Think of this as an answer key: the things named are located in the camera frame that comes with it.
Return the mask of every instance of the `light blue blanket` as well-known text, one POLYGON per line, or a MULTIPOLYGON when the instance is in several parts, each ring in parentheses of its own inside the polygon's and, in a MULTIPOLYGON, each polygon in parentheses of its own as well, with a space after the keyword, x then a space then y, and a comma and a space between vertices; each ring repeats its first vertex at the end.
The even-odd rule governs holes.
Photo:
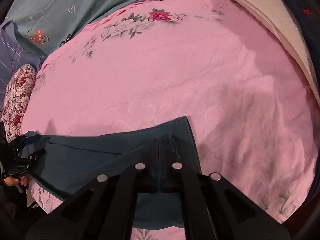
POLYGON ((86 24, 135 1, 138 0, 15 0, 2 26, 14 21, 22 36, 49 55, 86 24))

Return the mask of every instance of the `wrinkled fabric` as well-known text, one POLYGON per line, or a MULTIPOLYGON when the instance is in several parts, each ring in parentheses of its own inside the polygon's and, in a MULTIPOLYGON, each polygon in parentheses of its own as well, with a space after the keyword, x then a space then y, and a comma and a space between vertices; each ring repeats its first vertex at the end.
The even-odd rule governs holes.
MULTIPOLYGON (((26 136, 35 134, 30 131, 26 136)), ((165 148, 174 152, 179 162, 201 173, 186 117, 149 129, 98 137, 42 135, 38 142, 23 149, 21 157, 44 148, 46 154, 32 169, 32 177, 64 200, 99 174, 115 176, 139 163, 141 154, 153 149, 154 138, 163 138, 165 148)), ((179 194, 139 194, 133 225, 145 229, 183 227, 179 194)))
POLYGON ((277 38, 232 0, 147 0, 87 25, 44 62, 21 132, 98 136, 185 115, 205 175, 279 222, 303 203, 319 108, 277 38))
POLYGON ((102 19, 135 1, 15 0, 4 24, 14 21, 23 37, 49 55, 86 24, 102 19))

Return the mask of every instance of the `red floral pillow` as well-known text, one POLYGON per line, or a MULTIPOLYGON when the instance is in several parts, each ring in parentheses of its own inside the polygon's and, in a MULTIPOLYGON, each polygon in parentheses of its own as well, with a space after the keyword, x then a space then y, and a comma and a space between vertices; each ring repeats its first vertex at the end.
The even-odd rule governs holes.
POLYGON ((12 76, 7 85, 1 121, 4 121, 8 142, 20 135, 22 118, 35 81, 35 69, 30 64, 25 64, 12 76))

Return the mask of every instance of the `black clamp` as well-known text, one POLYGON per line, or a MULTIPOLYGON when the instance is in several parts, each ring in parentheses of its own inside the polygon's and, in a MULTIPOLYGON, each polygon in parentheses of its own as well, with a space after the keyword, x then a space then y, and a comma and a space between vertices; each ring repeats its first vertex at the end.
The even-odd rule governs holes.
POLYGON ((4 168, 1 174, 3 179, 8 176, 18 179, 31 172, 35 161, 45 153, 45 149, 31 153, 28 158, 21 158, 19 153, 26 145, 35 143, 40 138, 39 134, 32 137, 23 134, 8 143, 5 137, 4 123, 0 122, 0 162, 4 168))

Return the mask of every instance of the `folded cloth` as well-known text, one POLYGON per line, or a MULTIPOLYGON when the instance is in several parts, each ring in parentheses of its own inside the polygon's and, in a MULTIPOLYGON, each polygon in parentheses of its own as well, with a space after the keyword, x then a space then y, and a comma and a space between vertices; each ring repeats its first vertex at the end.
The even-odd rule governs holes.
MULTIPOLYGON (((29 131, 27 136, 36 133, 29 131)), ((32 177, 47 191, 64 200, 99 174, 114 176, 140 162, 143 152, 151 150, 153 138, 164 138, 168 149, 180 162, 200 173, 200 163, 188 119, 180 117, 156 127, 97 137, 42 135, 28 145, 21 156, 44 148, 45 156, 33 168, 32 177)), ((139 194, 134 227, 161 229, 183 227, 179 194, 139 194)))

